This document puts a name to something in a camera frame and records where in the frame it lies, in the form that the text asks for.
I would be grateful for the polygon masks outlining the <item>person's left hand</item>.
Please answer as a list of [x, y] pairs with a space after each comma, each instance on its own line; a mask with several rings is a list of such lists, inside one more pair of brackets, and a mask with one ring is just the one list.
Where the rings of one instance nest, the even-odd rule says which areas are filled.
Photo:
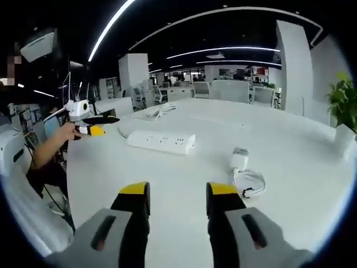
[[66, 141], [82, 138], [84, 135], [78, 132], [75, 127], [75, 123], [66, 122], [55, 132], [53, 136], [55, 142], [62, 145]]

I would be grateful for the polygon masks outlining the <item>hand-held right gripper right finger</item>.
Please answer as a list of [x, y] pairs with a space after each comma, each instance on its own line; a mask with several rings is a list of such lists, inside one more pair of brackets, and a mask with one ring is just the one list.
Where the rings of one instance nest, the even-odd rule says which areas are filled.
[[308, 251], [291, 246], [282, 228], [246, 207], [233, 186], [207, 183], [206, 212], [214, 267], [308, 266]]

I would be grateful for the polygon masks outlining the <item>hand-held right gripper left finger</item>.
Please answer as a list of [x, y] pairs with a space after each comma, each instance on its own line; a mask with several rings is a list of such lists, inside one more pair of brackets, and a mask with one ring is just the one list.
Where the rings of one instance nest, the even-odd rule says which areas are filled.
[[149, 235], [150, 184], [122, 188], [75, 232], [63, 251], [46, 257], [50, 267], [144, 267]]

